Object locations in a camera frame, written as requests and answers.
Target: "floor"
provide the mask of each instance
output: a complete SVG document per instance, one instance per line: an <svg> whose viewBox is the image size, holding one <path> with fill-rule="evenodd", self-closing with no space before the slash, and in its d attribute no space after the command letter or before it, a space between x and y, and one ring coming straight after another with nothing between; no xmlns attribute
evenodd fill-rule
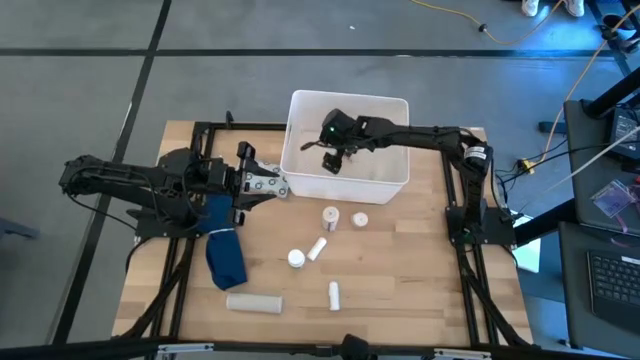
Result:
<svg viewBox="0 0 640 360"><path fill-rule="evenodd" d="M501 39L525 33L552 6L525 18L518 2L433 3L472 13ZM57 186L65 161L93 154L149 165L167 120L222 121L231 110L239 122L285 122L292 92L312 89L404 98L413 125L482 126L496 167L509 169L544 149L537 123L555 118L602 41L589 7L580 19L561 7L507 48L464 18L408 0L0 0L0 7L0 217L42 233L0 242L0 347L50 341L84 235L96 230ZM622 11L615 3L597 8ZM145 57L147 49L158 56ZM605 47L573 98L599 95L637 65L637 56ZM511 207L568 169L560 158L519 179ZM571 196L561 186L526 212ZM124 216L127 207L112 201L109 212ZM132 238L104 223L70 341L109 337ZM526 293L536 343L558 349L563 306Z"/></svg>

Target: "blue cloth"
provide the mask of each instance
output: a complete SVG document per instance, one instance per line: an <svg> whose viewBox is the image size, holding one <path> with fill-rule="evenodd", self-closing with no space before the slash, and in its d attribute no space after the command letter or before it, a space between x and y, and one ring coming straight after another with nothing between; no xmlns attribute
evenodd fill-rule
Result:
<svg viewBox="0 0 640 360"><path fill-rule="evenodd" d="M209 195L205 210L208 217L200 220L198 230L209 233L215 230L231 229L209 234L207 240L207 264L213 283L221 290L227 290L247 282L242 249L238 234L229 221L232 199L226 195Z"/></svg>

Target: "wooden platform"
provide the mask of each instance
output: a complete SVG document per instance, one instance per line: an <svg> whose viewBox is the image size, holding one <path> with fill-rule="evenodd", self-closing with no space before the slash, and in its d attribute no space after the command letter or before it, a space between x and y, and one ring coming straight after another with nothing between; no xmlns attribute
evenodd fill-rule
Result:
<svg viewBox="0 0 640 360"><path fill-rule="evenodd" d="M192 122L168 122L160 155L188 147L192 128ZM481 129L474 131L484 136ZM235 164L237 144L246 140L256 147L257 158L279 162L283 139L284 132L278 131L217 131L213 155ZM440 154L412 149L410 157L411 180L387 205L291 195L247 213L245 226L237 232L249 282L232 291L282 295L281 315L227 310L226 293L215 287L207 267L206 240L199 239L180 338L339 344L351 333L377 345L468 345L458 266L443 213L446 193ZM334 233L321 227L322 209L329 205L341 213ZM369 215L364 230L356 230L348 221L358 211ZM299 248L306 253L319 236L326 237L328 244L318 259L292 269L287 263L289 250ZM168 239L154 239L133 257L113 334L128 330L155 296L167 245ZM484 246L483 250L492 298L518 333L531 341L513 260L498 246ZM340 285L339 312L329 311L328 284L332 280ZM163 334L168 331L172 309L170 299ZM476 299L479 331L486 341L481 309Z"/></svg>

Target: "white cylinder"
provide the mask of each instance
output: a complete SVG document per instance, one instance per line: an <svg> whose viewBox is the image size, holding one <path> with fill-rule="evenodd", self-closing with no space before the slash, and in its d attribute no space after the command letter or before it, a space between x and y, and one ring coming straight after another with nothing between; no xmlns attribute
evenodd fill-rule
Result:
<svg viewBox="0 0 640 360"><path fill-rule="evenodd" d="M325 245L327 245L327 239L323 237L318 238L318 241L316 241L316 244L313 245L313 247L311 248L311 250L309 250L309 253L307 254L307 257L309 258L309 260L315 261L316 258L318 257L318 254L320 254L320 251L322 251Z"/></svg>
<svg viewBox="0 0 640 360"><path fill-rule="evenodd" d="M228 294L227 309L280 314L282 313L282 296Z"/></svg>
<svg viewBox="0 0 640 360"><path fill-rule="evenodd" d="M361 228L367 226L369 223L369 217L365 213L355 213L351 215L351 223L353 226Z"/></svg>
<svg viewBox="0 0 640 360"><path fill-rule="evenodd" d="M338 290L338 283L335 281L329 283L329 310L340 310L340 291Z"/></svg>
<svg viewBox="0 0 640 360"><path fill-rule="evenodd" d="M340 212L334 206L328 206L322 211L322 227L327 231L335 231L340 219Z"/></svg>
<svg viewBox="0 0 640 360"><path fill-rule="evenodd" d="M304 265L304 254L298 249L289 251L289 256L287 258L291 267L301 268L302 265Z"/></svg>

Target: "white plastic bin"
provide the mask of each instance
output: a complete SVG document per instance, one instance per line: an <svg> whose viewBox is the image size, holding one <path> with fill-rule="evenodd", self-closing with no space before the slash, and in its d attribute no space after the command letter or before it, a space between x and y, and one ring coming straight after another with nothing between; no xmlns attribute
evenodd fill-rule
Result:
<svg viewBox="0 0 640 360"><path fill-rule="evenodd" d="M342 160L337 175L322 168L324 153L335 150L314 146L300 151L303 144L318 140L322 122L336 108L353 118L377 116L398 125L409 125L409 104L403 99L310 90L294 92L280 161L291 191L297 196L386 204L409 181L408 148L390 146L373 153L359 150L350 159Z"/></svg>

